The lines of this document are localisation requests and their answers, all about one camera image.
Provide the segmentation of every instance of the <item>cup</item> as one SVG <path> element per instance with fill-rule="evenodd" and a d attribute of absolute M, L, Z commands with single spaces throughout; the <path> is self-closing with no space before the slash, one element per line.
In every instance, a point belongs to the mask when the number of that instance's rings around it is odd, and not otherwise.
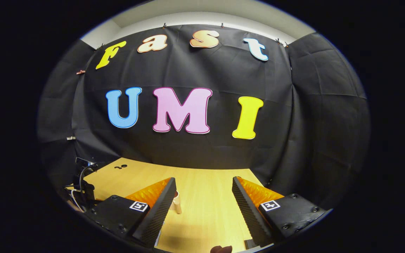
<path fill-rule="evenodd" d="M 170 210 L 176 210 L 176 213 L 182 213 L 182 209 L 180 208 L 180 197 L 178 191 L 175 192 L 175 197 L 173 198 Z"/>

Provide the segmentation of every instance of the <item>white cable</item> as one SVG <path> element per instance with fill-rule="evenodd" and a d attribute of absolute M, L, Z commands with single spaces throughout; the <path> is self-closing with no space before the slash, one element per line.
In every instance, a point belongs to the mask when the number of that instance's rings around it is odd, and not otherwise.
<path fill-rule="evenodd" d="M 77 207 L 79 208 L 79 210 L 80 210 L 81 212 L 84 212 L 84 211 L 82 211 L 81 207 L 79 206 L 79 204 L 77 203 L 76 199 L 74 198 L 73 192 L 75 192 L 75 191 L 77 191 L 77 189 L 72 189 L 72 190 L 71 190 L 71 197 L 73 198 L 74 203 L 76 203 L 76 205 L 77 205 Z"/>

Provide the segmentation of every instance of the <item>wooden table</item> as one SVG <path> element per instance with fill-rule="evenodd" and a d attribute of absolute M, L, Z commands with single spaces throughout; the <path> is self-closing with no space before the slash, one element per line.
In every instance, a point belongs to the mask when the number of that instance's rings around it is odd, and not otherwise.
<path fill-rule="evenodd" d="M 249 169 L 209 170 L 178 168 L 120 158 L 85 177 L 95 186 L 95 198 L 127 196 L 163 179 L 174 177 L 182 213 L 170 210 L 156 248 L 174 253 L 209 253 L 214 246 L 245 250 L 251 239 L 232 194 L 232 178 L 262 185 Z"/>

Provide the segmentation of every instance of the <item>blue letter u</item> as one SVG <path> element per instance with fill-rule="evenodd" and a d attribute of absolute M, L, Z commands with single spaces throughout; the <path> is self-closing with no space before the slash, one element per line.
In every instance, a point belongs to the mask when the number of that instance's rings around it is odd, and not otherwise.
<path fill-rule="evenodd" d="M 109 120 L 112 125 L 117 128 L 130 128 L 139 118 L 139 94 L 142 93 L 142 88 L 132 87 L 126 90 L 126 95 L 129 97 L 129 115 L 126 118 L 120 117 L 118 112 L 118 98 L 121 96 L 121 91 L 109 91 L 106 93 L 107 111 Z"/>

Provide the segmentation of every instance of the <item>black backdrop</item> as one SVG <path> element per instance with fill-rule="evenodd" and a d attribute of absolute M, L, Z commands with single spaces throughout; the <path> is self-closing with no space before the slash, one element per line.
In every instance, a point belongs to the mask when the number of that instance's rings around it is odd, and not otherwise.
<path fill-rule="evenodd" d="M 189 41 L 198 30 L 217 31 L 219 45 L 193 48 Z M 167 35 L 167 47 L 137 52 L 145 38 L 158 34 Z M 262 43 L 268 61 L 252 56 L 243 38 Z M 104 50 L 122 41 L 126 45 L 110 63 L 95 69 Z M 77 76 L 80 69 L 86 72 Z M 139 118 L 131 128 L 117 128 L 108 120 L 105 95 L 130 87 L 142 88 Z M 211 89 L 210 132 L 153 131 L 153 90 L 158 87 L 173 88 L 181 103 L 193 88 Z M 264 101 L 252 140 L 232 137 L 241 96 Z M 129 114 L 127 103 L 122 95 L 121 117 Z M 338 203 L 360 171 L 369 139 L 362 84 L 344 56 L 320 34 L 285 47 L 261 35 L 210 25 L 137 32 L 94 53 L 78 41 L 53 70 L 38 122 L 44 156 L 54 157 L 54 162 L 44 158 L 45 164 L 58 187 L 71 181 L 73 155 L 95 162 L 125 157 L 187 168 L 250 168 L 270 189 L 284 195 L 297 192 L 326 209 Z M 65 141 L 68 136 L 76 140 Z"/>

